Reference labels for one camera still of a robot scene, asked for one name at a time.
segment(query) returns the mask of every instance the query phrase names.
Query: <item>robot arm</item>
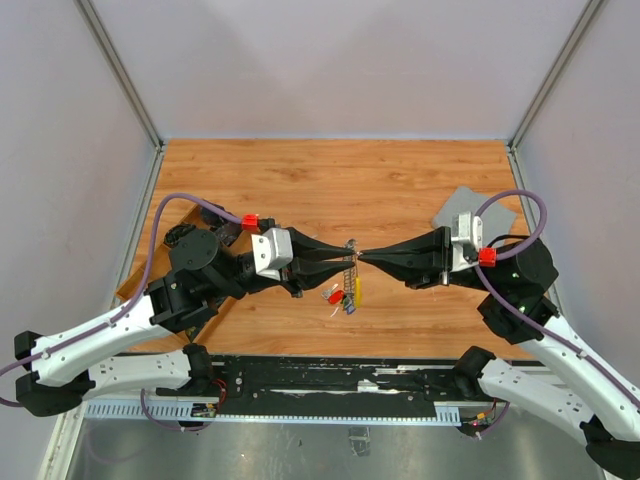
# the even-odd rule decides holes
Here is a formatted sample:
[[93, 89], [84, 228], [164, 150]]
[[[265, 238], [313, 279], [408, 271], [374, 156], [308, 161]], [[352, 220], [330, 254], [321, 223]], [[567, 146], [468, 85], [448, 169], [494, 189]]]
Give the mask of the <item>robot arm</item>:
[[537, 239], [511, 258], [496, 262], [496, 253], [517, 244], [494, 252], [486, 252], [481, 245], [482, 222], [467, 212], [454, 219], [452, 228], [441, 227], [397, 245], [363, 251], [359, 260], [413, 289], [455, 284], [487, 290], [477, 265], [486, 267], [481, 273], [512, 310], [526, 314], [543, 328], [533, 328], [518, 318], [493, 294], [478, 307], [486, 325], [534, 355], [569, 390], [531, 378], [477, 347], [456, 365], [458, 387], [471, 398], [484, 393], [529, 410], [586, 445], [589, 455], [603, 468], [620, 478], [638, 478], [637, 387], [589, 347], [544, 296], [558, 276], [547, 248]]
[[[140, 342], [204, 325], [216, 315], [220, 298], [240, 299], [275, 286], [300, 297], [304, 290], [353, 267], [350, 261], [325, 261], [352, 255], [351, 250], [319, 242], [294, 228], [272, 226], [252, 235], [252, 246], [253, 251], [234, 256], [213, 232], [192, 230], [169, 252], [171, 271], [148, 285], [122, 321], [110, 320], [126, 303], [55, 335], [19, 334], [14, 341], [16, 358], [37, 358], [25, 364], [30, 373], [16, 381], [18, 402], [36, 416], [49, 416], [115, 391], [165, 388], [196, 395], [214, 378], [204, 347], [116, 355]], [[53, 348], [83, 335], [86, 338], [64, 348]]]

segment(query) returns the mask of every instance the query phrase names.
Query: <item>red wire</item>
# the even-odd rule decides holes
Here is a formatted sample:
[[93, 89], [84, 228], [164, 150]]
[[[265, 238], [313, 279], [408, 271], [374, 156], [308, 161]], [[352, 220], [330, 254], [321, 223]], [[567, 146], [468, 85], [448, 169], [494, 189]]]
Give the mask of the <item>red wire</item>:
[[220, 405], [222, 405], [222, 402], [224, 402], [227, 399], [227, 384], [225, 383], [224, 380], [221, 380], [219, 378], [215, 379], [213, 383], [215, 383], [220, 387], [220, 398], [218, 399], [218, 409], [219, 409]]

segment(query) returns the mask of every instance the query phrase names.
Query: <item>wire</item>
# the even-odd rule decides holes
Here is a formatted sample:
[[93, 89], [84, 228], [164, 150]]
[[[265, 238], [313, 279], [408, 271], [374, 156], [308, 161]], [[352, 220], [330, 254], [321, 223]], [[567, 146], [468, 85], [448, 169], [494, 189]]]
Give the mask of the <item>wire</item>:
[[529, 235], [511, 235], [511, 234], [498, 235], [496, 238], [494, 238], [487, 244], [487, 248], [493, 247], [496, 243], [501, 242], [502, 240], [510, 240], [512, 238], [518, 239], [518, 240], [526, 240], [527, 238], [529, 238]]
[[147, 419], [151, 420], [153, 423], [155, 423], [161, 428], [164, 428], [165, 430], [170, 430], [172, 432], [199, 432], [200, 430], [204, 430], [205, 428], [207, 428], [212, 423], [212, 422], [208, 422], [199, 427], [181, 427], [178, 425], [167, 425], [166, 423], [163, 423], [160, 420], [153, 418], [153, 415], [151, 415], [151, 412], [149, 411], [149, 407], [147, 407], [147, 404], [144, 401], [144, 396], [145, 396], [145, 390], [142, 389], [140, 390], [140, 407], [142, 407], [142, 413], [144, 413], [144, 416], [147, 417]]
[[[166, 197], [164, 197], [162, 199], [162, 201], [160, 202], [160, 204], [158, 205], [158, 208], [156, 210], [155, 216], [153, 217], [153, 223], [151, 224], [151, 237], [149, 240], [149, 251], [147, 253], [147, 264], [145, 265], [144, 268], [144, 273], [142, 274], [142, 279], [140, 280], [140, 283], [138, 284], [138, 287], [136, 288], [136, 291], [134, 292], [133, 296], [131, 297], [131, 299], [124, 305], [124, 307], [122, 309], [120, 309], [120, 311], [118, 313], [116, 313], [113, 317], [111, 317], [108, 322], [104, 322], [101, 323], [99, 325], [96, 325], [93, 328], [90, 328], [89, 330], [87, 330], [86, 332], [80, 333], [78, 335], [76, 335], [75, 337], [71, 337], [67, 340], [64, 340], [56, 345], [54, 345], [53, 347], [50, 348], [46, 348], [44, 349], [42, 352], [36, 353], [34, 355], [30, 355], [28, 357], [25, 357], [21, 360], [18, 360], [16, 362], [10, 363], [9, 365], [3, 367], [0, 369], [0, 377], [2, 377], [4, 374], [6, 374], [7, 372], [10, 372], [11, 370], [14, 370], [22, 365], [26, 365], [27, 363], [30, 362], [34, 362], [40, 358], [42, 358], [42, 356], [46, 353], [47, 355], [51, 355], [52, 353], [55, 353], [59, 350], [62, 350], [65, 347], [68, 347], [69, 345], [73, 345], [76, 342], [79, 342], [80, 340], [84, 340], [85, 338], [88, 338], [102, 330], [104, 330], [105, 328], [109, 328], [110, 325], [118, 322], [119, 320], [121, 320], [122, 318], [124, 318], [125, 316], [127, 316], [127, 314], [133, 309], [133, 307], [138, 303], [138, 300], [140, 300], [140, 297], [142, 297], [142, 293], [144, 292], [144, 289], [147, 286], [147, 281], [149, 280], [149, 275], [151, 274], [151, 263], [153, 261], [153, 252], [155, 250], [155, 244], [156, 244], [156, 237], [158, 236], [158, 227], [160, 225], [160, 217], [162, 215], [162, 211], [164, 210], [164, 207], [166, 207], [167, 203], [169, 203], [171, 200], [173, 200], [174, 198], [182, 198], [184, 200], [189, 200], [197, 205], [200, 205], [202, 208], [205, 208], [207, 210], [210, 210], [216, 214], [218, 214], [219, 216], [221, 216], [222, 218], [228, 220], [229, 222], [232, 223], [238, 223], [241, 224], [242, 220], [238, 217], [236, 217], [235, 215], [230, 214], [229, 212], [225, 212], [224, 210], [220, 209], [219, 207], [216, 207], [214, 204], [207, 202], [206, 200], [203, 200], [201, 198], [198, 198], [194, 195], [190, 195], [188, 193], [171, 193], [169, 195], [167, 195]], [[22, 407], [22, 405], [18, 402], [13, 402], [11, 400], [6, 400], [2, 397], [0, 397], [0, 405], [4, 405], [6, 407], [15, 407], [15, 408], [20, 408]]]
[[487, 428], [485, 428], [479, 435], [480, 435], [480, 439], [483, 439], [484, 437], [486, 437], [488, 434], [490, 434], [493, 430], [495, 430], [498, 425], [500, 425], [500, 422], [502, 422], [502, 420], [504, 420], [504, 417], [507, 415], [507, 412], [509, 411], [509, 407], [511, 406], [510, 402], [507, 402], [504, 404], [504, 407], [502, 407], [502, 411], [500, 412], [500, 415], [498, 415], [498, 418], [496, 418], [491, 425], [489, 425]]
[[213, 381], [213, 383], [215, 383], [216, 385], [218, 385], [220, 387], [220, 398], [218, 399], [218, 412], [219, 412], [220, 411], [220, 406], [227, 399], [227, 384], [226, 384], [226, 382], [224, 380], [221, 380], [219, 378], [215, 379]]
[[[533, 243], [540, 236], [540, 233], [544, 229], [544, 226], [547, 222], [547, 208], [544, 202], [538, 195], [536, 195], [535, 193], [529, 192], [527, 190], [508, 190], [494, 197], [491, 197], [478, 209], [478, 211], [476, 212], [476, 215], [480, 216], [487, 208], [489, 208], [497, 200], [504, 197], [512, 196], [512, 195], [522, 195], [522, 196], [531, 198], [538, 205], [538, 208], [540, 210], [540, 221], [538, 222], [538, 225], [536, 226], [536, 229], [534, 230], [534, 232], [531, 234], [531, 236], [527, 240], [524, 240], [522, 243], [516, 245], [511, 250], [504, 252], [503, 254], [499, 254], [497, 256], [498, 260], [504, 260], [505, 258], [510, 258], [513, 255], [516, 255], [522, 252], [524, 249], [526, 249], [529, 245], [531, 245], [531, 243]], [[548, 330], [542, 325], [539, 325], [534, 320], [529, 318], [527, 315], [522, 313], [520, 310], [515, 308], [502, 295], [500, 295], [500, 293], [498, 293], [498, 291], [493, 287], [493, 285], [491, 285], [486, 275], [482, 271], [482, 268], [476, 265], [474, 269], [476, 271], [476, 274], [478, 275], [478, 278], [480, 279], [482, 284], [485, 286], [487, 291], [498, 301], [498, 303], [500, 303], [504, 308], [506, 308], [511, 314], [515, 315], [516, 318], [518, 318], [519, 320], [522, 320], [524, 323], [526, 323], [528, 326], [530, 326], [534, 330], [537, 330], [543, 335], [548, 336], [553, 340], [555, 340], [556, 342], [560, 343], [561, 345], [567, 347], [569, 350], [577, 354], [580, 358], [584, 358], [600, 374], [602, 374], [609, 382], [611, 382], [611, 384], [615, 386], [620, 391], [620, 393], [622, 393], [625, 397], [627, 397], [627, 399], [636, 408], [640, 409], [640, 399], [638, 399], [627, 387], [625, 387], [622, 384], [620, 380], [618, 380], [611, 372], [609, 372], [609, 370], [607, 370], [606, 367], [604, 367], [600, 362], [598, 362], [598, 360], [593, 358], [591, 355], [586, 354], [580, 347], [574, 345], [573, 343], [571, 343], [569, 340], [562, 337], [561, 335], [558, 335], [557, 333], [551, 330]]]
[[487, 210], [487, 208], [489, 208], [491, 205], [496, 203], [501, 198], [512, 197], [514, 195], [528, 197], [534, 202], [536, 202], [536, 204], [538, 205], [538, 209], [540, 210], [540, 220], [538, 221], [538, 225], [536, 226], [533, 233], [529, 235], [529, 237], [526, 240], [524, 240], [522, 243], [519, 243], [512, 249], [507, 250], [506, 252], [499, 253], [496, 256], [496, 260], [506, 260], [507, 258], [514, 257], [518, 255], [520, 252], [525, 251], [527, 248], [531, 246], [533, 242], [535, 242], [540, 237], [542, 230], [544, 230], [544, 226], [547, 224], [547, 206], [542, 201], [542, 198], [540, 198], [538, 195], [528, 190], [513, 189], [513, 190], [507, 190], [506, 192], [502, 192], [497, 195], [494, 195], [493, 197], [488, 199], [486, 202], [484, 202], [482, 205], [480, 205], [480, 208], [478, 208], [476, 215], [478, 217], [482, 216], [482, 214]]

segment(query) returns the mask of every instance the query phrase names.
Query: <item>yellow object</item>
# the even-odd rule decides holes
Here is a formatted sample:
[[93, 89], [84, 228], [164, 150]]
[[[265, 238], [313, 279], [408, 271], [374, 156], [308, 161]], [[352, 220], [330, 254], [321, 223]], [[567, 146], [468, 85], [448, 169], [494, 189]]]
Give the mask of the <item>yellow object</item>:
[[360, 308], [360, 305], [362, 305], [362, 284], [360, 283], [360, 277], [356, 277], [356, 288], [353, 296], [353, 305], [356, 308]]

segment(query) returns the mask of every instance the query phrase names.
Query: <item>red clip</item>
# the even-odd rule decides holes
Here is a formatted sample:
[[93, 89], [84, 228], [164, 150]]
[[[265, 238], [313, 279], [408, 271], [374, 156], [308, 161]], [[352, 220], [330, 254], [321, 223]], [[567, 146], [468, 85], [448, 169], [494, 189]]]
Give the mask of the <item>red clip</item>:
[[495, 248], [481, 248], [478, 252], [478, 264], [481, 267], [495, 267], [497, 255]]
[[341, 301], [343, 298], [344, 298], [344, 292], [342, 290], [336, 290], [331, 294], [328, 300], [331, 305], [335, 305], [336, 303]]
[[242, 217], [242, 229], [251, 233], [260, 233], [258, 226], [258, 215], [250, 213]]

